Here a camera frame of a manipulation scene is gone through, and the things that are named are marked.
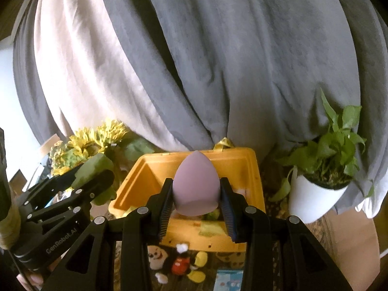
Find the person's left hand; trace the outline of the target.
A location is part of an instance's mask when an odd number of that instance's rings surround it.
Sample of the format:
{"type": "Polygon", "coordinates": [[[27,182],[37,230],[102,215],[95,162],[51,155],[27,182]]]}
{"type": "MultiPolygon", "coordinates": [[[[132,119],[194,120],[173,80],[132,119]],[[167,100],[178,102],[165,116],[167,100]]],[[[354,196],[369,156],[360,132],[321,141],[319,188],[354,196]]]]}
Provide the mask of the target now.
{"type": "Polygon", "coordinates": [[[38,271],[31,271],[21,266],[17,279],[25,290],[41,290],[47,277],[54,271],[61,260],[61,258],[58,258],[46,269],[40,269],[38,271]]]}

